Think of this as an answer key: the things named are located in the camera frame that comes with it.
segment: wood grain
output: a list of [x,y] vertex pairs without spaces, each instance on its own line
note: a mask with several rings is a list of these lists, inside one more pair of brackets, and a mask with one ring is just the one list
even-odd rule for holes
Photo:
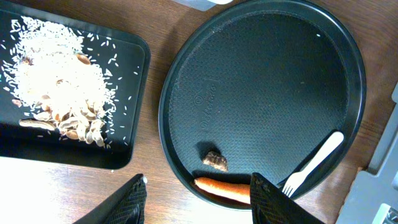
[[[15,2],[137,34],[149,44],[152,60],[132,162],[112,173],[2,157],[0,223],[72,223],[137,173],[149,179],[146,223],[251,223],[250,212],[216,207],[191,194],[171,171],[157,129],[159,96],[173,58],[196,28],[232,4],[200,12],[170,0]],[[326,181],[297,200],[319,219],[333,223],[357,168],[369,163],[394,106],[398,1],[313,2],[332,12],[352,32],[362,52],[368,85],[363,122],[349,153]]]

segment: white plastic utensil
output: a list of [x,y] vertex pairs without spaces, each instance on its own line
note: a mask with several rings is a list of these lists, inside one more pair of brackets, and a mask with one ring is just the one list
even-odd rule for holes
[[298,187],[304,182],[305,178],[339,146],[344,140],[343,133],[336,131],[319,149],[317,154],[312,158],[308,165],[301,170],[292,174],[286,181],[282,192],[288,197],[292,196]]

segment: tray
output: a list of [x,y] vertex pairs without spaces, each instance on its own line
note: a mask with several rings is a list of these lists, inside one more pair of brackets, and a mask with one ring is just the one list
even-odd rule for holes
[[[103,133],[103,137],[108,138],[107,142],[112,141],[110,149],[98,147],[95,143],[87,145],[85,142],[75,140],[63,141],[59,139],[59,133],[49,134],[43,129],[23,128],[18,125],[20,119],[32,118],[31,115],[24,115],[24,113],[30,113],[30,108],[18,108],[11,103],[14,97],[3,89],[8,85],[2,76],[2,82],[0,82],[0,103],[2,104],[0,109],[0,156],[105,169],[119,169],[125,166],[132,157],[149,68],[150,51],[147,44],[134,34],[5,1],[0,1],[0,15],[2,18],[0,41],[6,48],[0,48],[1,65],[4,65],[3,60],[12,62],[9,49],[15,41],[12,40],[9,32],[11,19],[18,19],[21,25],[23,24],[21,16],[63,24],[72,28],[76,35],[79,35],[79,32],[82,33],[85,36],[83,53],[92,56],[91,59],[96,60],[93,63],[99,64],[103,70],[107,68],[112,72],[113,76],[107,82],[113,83],[111,88],[118,86],[115,99],[119,100],[119,102],[115,102],[117,110],[113,113],[115,132],[114,134]],[[116,59],[118,67],[114,61],[108,63],[115,54],[118,55]]]
[[[233,209],[249,205],[208,194],[194,178],[274,185],[300,170],[334,131],[342,145],[295,191],[308,192],[353,142],[366,96],[354,39],[326,10],[305,1],[248,1],[203,24],[176,56],[159,106],[166,158],[188,190]],[[202,164],[208,151],[229,172]]]

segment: black surface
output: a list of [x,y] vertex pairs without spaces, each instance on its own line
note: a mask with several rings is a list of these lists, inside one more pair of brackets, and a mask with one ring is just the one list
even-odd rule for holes
[[[104,71],[107,68],[112,72],[113,77],[107,82],[113,83],[113,85],[108,86],[108,88],[118,86],[115,99],[119,100],[119,102],[114,102],[117,106],[116,112],[113,113],[114,126],[112,128],[116,130],[115,134],[111,134],[111,131],[109,133],[103,132],[103,137],[108,138],[108,142],[113,141],[111,149],[100,148],[95,143],[87,145],[84,142],[69,139],[59,141],[59,133],[53,132],[48,135],[46,130],[22,128],[18,125],[20,119],[28,118],[24,116],[24,112],[29,112],[30,108],[17,108],[11,103],[13,96],[2,89],[7,86],[6,79],[2,76],[2,82],[0,82],[0,103],[2,104],[0,109],[0,156],[107,169],[119,169],[125,166],[132,157],[139,111],[149,68],[150,52],[147,44],[134,34],[76,21],[4,1],[0,1],[0,15],[2,18],[0,41],[5,40],[1,43],[7,47],[7,50],[0,48],[0,61],[12,62],[9,49],[16,42],[11,39],[9,33],[11,19],[18,19],[21,25],[23,25],[21,15],[43,21],[58,22],[73,28],[77,35],[79,35],[77,29],[83,33],[86,37],[83,42],[83,52],[92,55],[92,59],[97,60],[94,63],[99,64]],[[89,33],[94,34],[94,41],[87,38]],[[101,44],[107,41],[106,37],[111,37],[112,40],[109,41],[109,46],[101,47]],[[119,67],[115,66],[114,63],[108,64],[108,60],[113,58],[116,53],[118,54],[117,63]],[[43,135],[44,138],[39,139],[37,135]]]
[[[159,131],[176,176],[195,195],[249,209],[195,187],[209,177],[250,183],[253,172],[283,183],[333,130],[345,141],[294,193],[319,184],[358,132],[365,98],[360,52],[330,13],[303,1],[249,1],[202,25],[172,64],[159,106]],[[210,149],[224,173],[203,165]]]
[[81,217],[75,224],[138,224],[144,223],[144,208],[147,198],[142,174],[135,175],[120,189]]
[[250,204],[255,224],[323,223],[258,173],[251,177]]

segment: embossed logo on plate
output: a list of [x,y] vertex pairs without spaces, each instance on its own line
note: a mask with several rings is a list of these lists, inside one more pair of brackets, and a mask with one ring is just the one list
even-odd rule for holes
[[202,91],[193,98],[193,103],[198,108],[198,128],[202,131],[209,131],[214,121],[219,87],[219,81],[205,80]]

